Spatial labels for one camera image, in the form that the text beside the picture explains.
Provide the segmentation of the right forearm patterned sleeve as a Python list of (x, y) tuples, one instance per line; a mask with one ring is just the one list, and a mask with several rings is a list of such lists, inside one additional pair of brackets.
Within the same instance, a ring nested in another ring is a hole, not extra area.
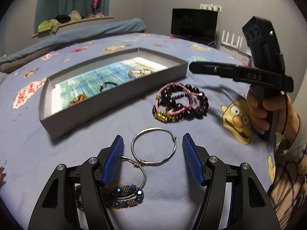
[(300, 120), (293, 143), (283, 138), (274, 154), (275, 178), (268, 190), (281, 229), (285, 229), (306, 201), (306, 121)]

